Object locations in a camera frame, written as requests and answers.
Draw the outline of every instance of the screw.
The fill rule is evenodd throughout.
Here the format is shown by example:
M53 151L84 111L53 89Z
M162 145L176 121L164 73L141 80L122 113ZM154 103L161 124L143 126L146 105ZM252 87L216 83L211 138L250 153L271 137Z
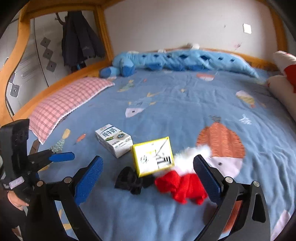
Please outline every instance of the screw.
M72 178L71 177L66 177L64 179L64 183L70 183L72 181Z
M253 184L254 184L255 187L259 187L260 186L260 183L257 182L257 181L254 181Z
M37 182L37 186L38 187L41 187L42 185L43 185L43 182L42 181Z
M233 179L231 177L226 177L225 181L228 183L233 183Z

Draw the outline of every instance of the fish pattern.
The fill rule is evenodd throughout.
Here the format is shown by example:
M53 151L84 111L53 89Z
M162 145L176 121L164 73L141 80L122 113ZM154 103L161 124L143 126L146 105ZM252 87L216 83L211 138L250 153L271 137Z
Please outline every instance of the fish pattern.
M246 117L245 114L242 115L242 119L239 120L241 123L246 124L246 125L251 125L252 121Z
M208 145L216 157L243 158L246 154L238 135L225 125L214 122L199 134L196 145Z
M214 75L205 74L205 73L198 73L198 74L196 74L196 77L198 77L198 78L200 78L200 79L202 79L204 81L212 81L215 78Z
M67 139L70 135L71 131L69 129L65 129L62 138L54 145L51 147L52 152L60 152L63 149L63 146L65 144L65 139Z
M82 134L80 137L77 138L76 143L82 141L85 138L86 134Z
M241 90L236 93L237 98L243 100L247 104L251 106L251 108L255 107L255 99L253 96L249 95L247 92Z
M129 88L132 88L134 87L134 83L133 83L133 80L129 80L129 82L127 83L127 85L123 86L119 91L117 92L124 92L124 91L127 91Z
M62 210L60 209L59 210L59 218L62 220ZM63 223L63 227L64 227L64 229L65 230L69 230L69 229L71 229L72 227L71 227L71 224L69 224L69 223Z
M126 109L126 118L133 117L138 113L141 113L144 109L149 107L150 105L155 105L156 101L152 100L152 97L157 95L158 93L151 94L150 92L146 97L140 98L137 101L129 102L128 107Z

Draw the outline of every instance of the blue stuffed toy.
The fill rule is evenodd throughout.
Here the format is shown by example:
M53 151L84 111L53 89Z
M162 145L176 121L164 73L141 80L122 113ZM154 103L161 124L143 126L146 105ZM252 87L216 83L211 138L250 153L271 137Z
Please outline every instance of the blue stuffed toy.
M131 76L135 69L173 71L225 70L259 78L257 72L241 57L204 50L177 50L168 53L121 53L113 66L101 70L100 77Z

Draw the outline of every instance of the wooden headboard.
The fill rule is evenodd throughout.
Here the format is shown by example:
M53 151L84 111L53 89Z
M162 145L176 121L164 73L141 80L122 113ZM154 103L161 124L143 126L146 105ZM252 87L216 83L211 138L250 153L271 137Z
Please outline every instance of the wooden headboard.
M2 70L0 71L0 126L15 120L27 118L40 101L50 96L57 90L63 88L64 86L75 81L78 78L82 78L85 76L98 76L98 72L100 69L111 65L112 59L114 58L114 53L108 34L104 10L120 1L123 0L30 0L22 8L18 22L17 42L11 55L9 56ZM263 4L268 6L265 0L257 1L262 2ZM77 10L93 11L98 33L100 33L100 37L102 38L102 42L105 46L105 59L86 68L83 68L73 74L70 74L65 78L62 78L61 80L59 80L58 82L51 85L50 87L39 93L37 96L32 98L14 116L11 116L6 104L6 88L10 76L17 68L24 54L27 42L29 40L30 19L55 12ZM270 8L270 11L276 30L278 50L287 51L287 39L282 21L273 9ZM259 58L251 57L246 54L226 50L207 50L236 54L244 58L252 67L271 71L277 70L277 67L273 63Z

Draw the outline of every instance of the blue gripper pad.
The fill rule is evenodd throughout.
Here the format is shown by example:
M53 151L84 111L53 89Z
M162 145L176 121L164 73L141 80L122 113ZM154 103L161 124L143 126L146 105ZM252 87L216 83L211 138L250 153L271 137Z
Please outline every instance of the blue gripper pad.
M210 169L208 168L207 162L201 155L197 155L193 159L193 168L202 182L209 199L214 203L220 203L222 188L213 177Z
M49 157L49 160L52 162L60 162L60 161L72 161L74 160L75 155L73 152L63 152L63 153L55 153Z
M86 201L102 171L103 159L100 156L96 156L90 163L88 170L76 185L74 200L77 206Z

